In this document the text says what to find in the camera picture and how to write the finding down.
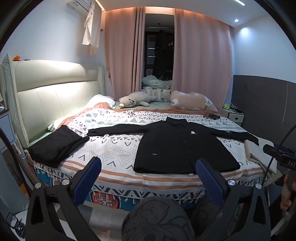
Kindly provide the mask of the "person's right hand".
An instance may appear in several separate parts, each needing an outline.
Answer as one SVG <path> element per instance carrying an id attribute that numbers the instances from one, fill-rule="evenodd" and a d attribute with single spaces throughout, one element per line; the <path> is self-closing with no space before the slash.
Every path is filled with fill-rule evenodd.
<path id="1" fill-rule="evenodd" d="M 284 185 L 282 187 L 281 203 L 280 203 L 280 208 L 283 211 L 286 211 L 292 205 L 292 201 L 290 200 L 291 191 L 289 190 L 289 187 L 288 187 L 288 181 L 289 181 L 289 176 L 288 174 L 286 174 L 284 179 Z"/>

